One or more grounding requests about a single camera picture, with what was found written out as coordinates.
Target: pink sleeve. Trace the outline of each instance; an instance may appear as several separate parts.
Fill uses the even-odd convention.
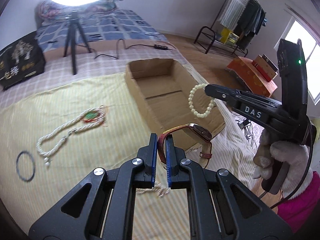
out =
[[[307,220],[320,199],[320,177],[313,172],[313,178],[306,190],[296,198],[278,206],[278,215],[286,221],[295,233]]]

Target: orange box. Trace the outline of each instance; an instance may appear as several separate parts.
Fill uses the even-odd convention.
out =
[[[245,57],[236,57],[227,66],[227,70],[234,71],[249,89],[258,95],[271,97],[278,88],[273,80],[268,82],[263,75],[252,65],[252,60]]]

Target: blue checkered bedsheet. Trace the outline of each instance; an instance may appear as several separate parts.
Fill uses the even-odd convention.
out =
[[[102,40],[155,40],[167,41],[151,25],[131,10],[119,9],[111,14],[79,20],[88,42]],[[43,52],[65,46],[68,22],[58,22],[37,30],[38,43]],[[83,43],[76,32],[76,43]]]

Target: hand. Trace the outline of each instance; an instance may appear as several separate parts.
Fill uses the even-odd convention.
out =
[[[262,143],[263,147],[266,147],[270,143],[269,132],[264,130],[262,133],[260,143]],[[288,141],[277,141],[271,144],[269,151],[272,158],[280,162],[287,162],[290,165],[287,177],[281,186],[282,196],[287,197],[296,188],[303,176],[309,157],[308,148]],[[269,179],[271,175],[272,166],[267,168],[258,166],[253,174],[253,178],[258,179],[262,177],[263,179]],[[309,169],[303,184],[290,199],[293,199],[304,192],[311,183],[312,177],[312,170]]]

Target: window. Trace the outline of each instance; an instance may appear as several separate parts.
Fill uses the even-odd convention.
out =
[[[294,43],[297,43],[298,39],[302,41],[307,66],[308,90],[313,102],[317,104],[320,100],[319,42],[297,21],[294,21],[285,39]]]

